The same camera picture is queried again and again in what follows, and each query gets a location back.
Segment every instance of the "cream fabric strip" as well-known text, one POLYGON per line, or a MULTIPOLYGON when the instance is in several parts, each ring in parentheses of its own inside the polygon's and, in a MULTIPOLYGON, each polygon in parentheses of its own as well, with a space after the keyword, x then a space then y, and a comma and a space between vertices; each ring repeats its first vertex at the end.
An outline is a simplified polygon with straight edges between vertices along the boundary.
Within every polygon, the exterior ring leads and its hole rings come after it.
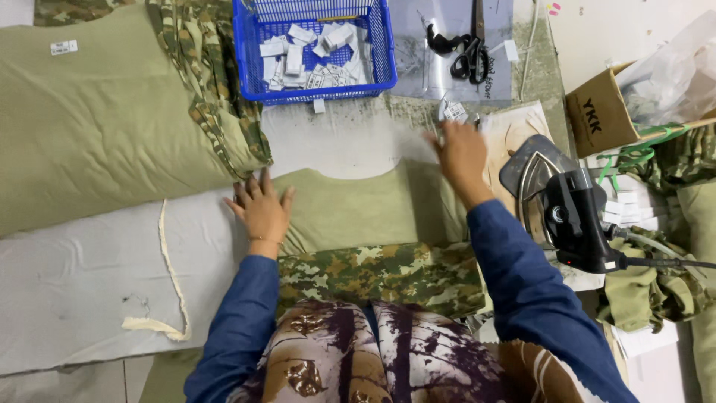
POLYGON ((184 317, 184 323, 186 323, 184 333, 174 329, 166 323, 155 321, 154 319, 149 318, 126 317, 124 323, 122 323, 122 328, 130 331, 160 331, 166 333, 167 337, 172 340, 187 341, 191 338, 191 325, 189 324, 189 314, 186 311, 184 295, 181 293, 181 288, 179 288, 179 281, 177 280, 176 272, 174 272, 174 267, 172 267, 172 262, 169 261, 169 253, 167 251, 167 239, 164 235, 164 212, 166 210, 166 207, 167 199, 164 199, 164 202, 162 203, 162 212, 159 214, 159 241, 162 249, 162 256, 164 256, 164 261, 167 262, 167 270, 169 270, 169 276, 171 276, 172 284, 174 284, 174 290, 176 290, 177 295, 179 296, 179 307, 181 308, 181 313, 184 317))

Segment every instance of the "bracelet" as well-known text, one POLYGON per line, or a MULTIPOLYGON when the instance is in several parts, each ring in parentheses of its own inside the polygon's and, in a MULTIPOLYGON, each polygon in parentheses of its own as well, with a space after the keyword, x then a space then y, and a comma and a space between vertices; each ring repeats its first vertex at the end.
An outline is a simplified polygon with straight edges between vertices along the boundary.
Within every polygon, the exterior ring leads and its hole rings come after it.
POLYGON ((257 236, 257 237, 249 237, 248 240, 250 240, 250 241, 269 241, 269 242, 273 242, 273 243, 276 243, 276 244, 281 245, 281 246, 284 245, 284 241, 265 240, 265 239, 264 239, 262 236, 260 236, 260 235, 257 236))

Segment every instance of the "blue plastic basket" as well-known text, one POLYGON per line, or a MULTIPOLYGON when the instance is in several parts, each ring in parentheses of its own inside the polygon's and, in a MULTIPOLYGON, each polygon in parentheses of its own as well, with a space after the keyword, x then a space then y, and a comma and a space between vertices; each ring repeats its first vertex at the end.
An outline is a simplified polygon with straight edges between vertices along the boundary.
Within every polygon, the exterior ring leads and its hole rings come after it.
MULTIPOLYGON (((387 0, 233 0, 233 10, 241 94, 248 100, 280 105, 319 98, 375 97, 393 88, 398 81, 387 0), (333 22, 323 19, 338 19, 339 22, 350 22, 368 29, 374 84, 269 91, 269 85, 263 81, 263 60, 258 45, 273 36, 288 34, 291 24, 316 32, 316 35, 321 34, 323 26, 333 22)), ((319 62, 342 66, 351 58, 352 50, 348 46, 332 52, 328 57, 319 58, 312 52, 316 44, 313 42, 304 47, 306 71, 313 70, 319 62)))

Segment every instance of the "woman's left hand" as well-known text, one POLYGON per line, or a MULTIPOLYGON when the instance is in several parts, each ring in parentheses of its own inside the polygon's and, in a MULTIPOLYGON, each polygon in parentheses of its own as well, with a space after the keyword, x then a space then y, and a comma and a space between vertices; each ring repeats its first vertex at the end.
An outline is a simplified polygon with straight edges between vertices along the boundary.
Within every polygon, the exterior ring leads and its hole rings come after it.
POLYGON ((253 177, 246 181, 246 188, 240 183, 233 185, 236 202, 228 197, 224 202, 243 221, 251 240, 250 255, 261 255, 269 259, 279 256, 279 245, 284 241, 289 229, 291 204, 296 194, 294 187, 289 187, 281 201, 274 190, 269 170, 261 170, 261 185, 253 177))

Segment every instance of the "scissors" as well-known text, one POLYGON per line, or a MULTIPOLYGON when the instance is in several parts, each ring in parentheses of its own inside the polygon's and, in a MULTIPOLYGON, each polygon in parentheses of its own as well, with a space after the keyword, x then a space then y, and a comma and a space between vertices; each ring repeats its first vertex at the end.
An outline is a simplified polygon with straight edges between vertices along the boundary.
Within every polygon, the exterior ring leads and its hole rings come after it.
POLYGON ((483 1, 473 3, 473 22, 470 45, 458 55, 450 66, 450 75, 460 80, 470 79, 472 84, 485 82, 490 72, 490 56, 485 47, 485 16, 483 1))

